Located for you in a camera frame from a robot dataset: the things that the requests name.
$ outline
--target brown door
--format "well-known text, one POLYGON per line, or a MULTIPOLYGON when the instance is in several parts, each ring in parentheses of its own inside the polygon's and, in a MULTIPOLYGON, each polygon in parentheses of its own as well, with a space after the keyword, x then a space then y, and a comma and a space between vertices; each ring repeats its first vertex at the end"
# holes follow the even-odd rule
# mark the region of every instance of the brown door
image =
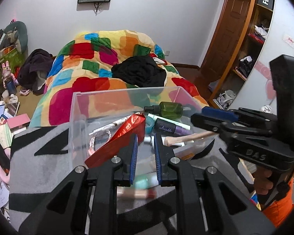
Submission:
POLYGON ((220 79, 228 65, 242 33, 250 0, 225 0, 225 3, 201 66, 201 74, 209 82, 220 79))

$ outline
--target silver bolt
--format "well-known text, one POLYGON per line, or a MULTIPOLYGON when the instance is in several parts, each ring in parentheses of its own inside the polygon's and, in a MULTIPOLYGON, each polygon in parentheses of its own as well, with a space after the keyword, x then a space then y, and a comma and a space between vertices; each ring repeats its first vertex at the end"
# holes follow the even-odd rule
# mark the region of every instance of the silver bolt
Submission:
POLYGON ((114 156, 111 159, 111 162, 113 162, 114 164, 118 164, 121 161, 121 158, 119 158, 118 156, 114 156))
POLYGON ((76 173, 82 173, 85 170, 85 168, 83 166, 77 166, 75 168, 75 172, 76 173))
POLYGON ((207 168, 207 171, 210 173, 210 174, 215 174, 217 172, 217 168, 214 167, 214 166, 209 166, 207 168))
POLYGON ((171 161, 172 163, 174 163, 174 164, 178 164, 178 163, 180 162, 180 159, 177 158, 177 157, 172 157, 172 158, 170 159, 170 161, 171 161))

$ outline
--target teal tape roll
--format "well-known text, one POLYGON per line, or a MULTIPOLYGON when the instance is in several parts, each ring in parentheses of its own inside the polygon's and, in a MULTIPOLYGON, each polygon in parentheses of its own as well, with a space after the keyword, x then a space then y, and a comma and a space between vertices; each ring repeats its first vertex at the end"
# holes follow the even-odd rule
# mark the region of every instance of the teal tape roll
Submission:
POLYGON ((151 133, 152 129, 154 128, 154 120, 151 117, 146 117, 145 122, 145 133, 151 133))

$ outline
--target transparent storage box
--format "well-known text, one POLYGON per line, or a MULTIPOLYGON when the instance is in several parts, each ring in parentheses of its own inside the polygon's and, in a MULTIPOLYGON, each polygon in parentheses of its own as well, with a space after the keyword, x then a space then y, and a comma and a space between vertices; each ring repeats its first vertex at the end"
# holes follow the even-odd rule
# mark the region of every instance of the transparent storage box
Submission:
MULTIPOLYGON (((158 105, 162 101, 192 105, 195 112, 201 112, 199 103, 182 87, 130 88, 74 93, 69 127, 70 171, 79 165, 86 166, 85 160, 90 156, 88 149, 91 136, 88 134, 94 129, 110 124, 134 112, 142 111, 144 106, 158 105)), ((203 129, 193 127, 188 117, 183 116, 177 121, 190 125, 193 133, 204 132, 203 129)), ((112 136, 119 127, 111 130, 112 136)), ((99 149, 107 140, 107 134, 96 137, 95 149, 99 149)), ((153 154, 154 150, 150 144, 141 143, 138 149, 138 164, 144 164, 144 160, 152 159, 153 154)), ((154 168, 148 169, 145 166, 141 171, 136 169, 136 174, 153 171, 154 168)))

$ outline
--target shelving unit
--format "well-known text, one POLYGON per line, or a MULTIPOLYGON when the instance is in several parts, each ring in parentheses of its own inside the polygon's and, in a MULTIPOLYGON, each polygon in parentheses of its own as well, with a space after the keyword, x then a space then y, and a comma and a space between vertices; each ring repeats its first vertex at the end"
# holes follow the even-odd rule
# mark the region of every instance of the shelving unit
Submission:
POLYGON ((209 98, 209 104, 211 104, 215 108, 221 108, 220 104, 217 102, 217 98, 220 93, 223 93, 224 91, 230 89, 237 95, 246 80, 248 79, 237 70, 240 60, 247 56, 251 56, 253 58, 253 61, 256 61, 263 48, 263 43, 256 41, 248 34, 254 34, 255 25, 259 26, 261 22, 265 19, 268 20, 270 24, 273 10, 266 8, 261 4, 258 4, 258 0, 251 0, 251 9, 252 14, 249 18, 247 16, 246 19, 246 25, 248 24, 248 27, 245 32, 243 29, 241 35, 243 41, 238 42, 232 58, 230 59, 223 75, 219 79, 218 85, 209 98))

